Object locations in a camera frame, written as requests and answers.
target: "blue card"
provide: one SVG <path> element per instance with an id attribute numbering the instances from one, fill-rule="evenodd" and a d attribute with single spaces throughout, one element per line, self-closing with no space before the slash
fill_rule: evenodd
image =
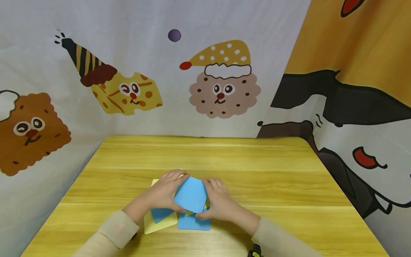
<path id="1" fill-rule="evenodd" d="M 207 191 L 201 180 L 189 177 L 175 193 L 175 202 L 193 213 L 203 211 L 207 199 Z"/>
<path id="2" fill-rule="evenodd" d="M 199 220 L 196 218 L 196 214 L 186 216 L 185 213 L 180 213 L 177 223 L 178 229 L 194 229 L 194 230 L 210 230 L 211 220 Z"/>
<path id="3" fill-rule="evenodd" d="M 150 211 L 155 223 L 159 223 L 174 212 L 173 210 L 167 208 L 155 208 Z"/>

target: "wooden table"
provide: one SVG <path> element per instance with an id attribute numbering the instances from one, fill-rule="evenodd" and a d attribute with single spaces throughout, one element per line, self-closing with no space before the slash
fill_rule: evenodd
<path id="1" fill-rule="evenodd" d="M 300 138 L 107 138 L 23 256 L 71 256 L 112 212 L 171 169 L 222 179 L 243 206 L 324 256 L 387 256 L 309 145 Z M 250 237 L 226 222 L 139 236 L 119 256 L 241 257 Z"/>

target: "cartoon nose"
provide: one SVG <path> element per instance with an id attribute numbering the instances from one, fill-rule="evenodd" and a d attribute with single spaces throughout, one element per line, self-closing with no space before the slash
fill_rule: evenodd
<path id="1" fill-rule="evenodd" d="M 26 137 L 34 137 L 35 135 L 37 135 L 37 132 L 37 130 L 30 130 L 26 133 Z"/>

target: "cartoon eye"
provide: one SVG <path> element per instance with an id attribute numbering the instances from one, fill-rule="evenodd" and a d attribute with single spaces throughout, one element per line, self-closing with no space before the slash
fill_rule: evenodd
<path id="1" fill-rule="evenodd" d="M 218 93 L 220 93 L 221 92 L 221 86 L 219 84 L 215 84 L 213 92 L 214 92 L 214 95 L 217 95 Z"/>
<path id="2" fill-rule="evenodd" d="M 134 94 L 136 94 L 136 96 L 140 95 L 140 87 L 137 85 L 136 82 L 131 82 L 131 90 L 133 90 Z"/>
<path id="3" fill-rule="evenodd" d="M 31 119 L 31 126 L 38 131 L 42 131 L 46 126 L 44 120 L 40 119 L 39 117 L 34 117 Z"/>
<path id="4" fill-rule="evenodd" d="M 127 84 L 121 84 L 119 89 L 120 89 L 120 92 L 123 93 L 124 95 L 130 94 L 130 88 L 128 87 Z"/>
<path id="5" fill-rule="evenodd" d="M 13 128 L 13 132 L 17 135 L 17 136 L 25 136 L 26 133 L 28 131 L 31 130 L 31 125 L 28 122 L 25 121 L 21 121 L 19 123 L 17 123 L 14 128 Z"/>
<path id="6" fill-rule="evenodd" d="M 224 93 L 226 95 L 231 95 L 232 93 L 234 93 L 235 90 L 236 88 L 231 84 L 227 84 L 224 86 Z"/>

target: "wristwatch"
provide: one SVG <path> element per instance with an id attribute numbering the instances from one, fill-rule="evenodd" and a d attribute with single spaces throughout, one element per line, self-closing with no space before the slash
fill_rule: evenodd
<path id="1" fill-rule="evenodd" d="M 261 247 L 255 243 L 253 249 L 248 252 L 248 257 L 264 257 L 261 255 Z"/>

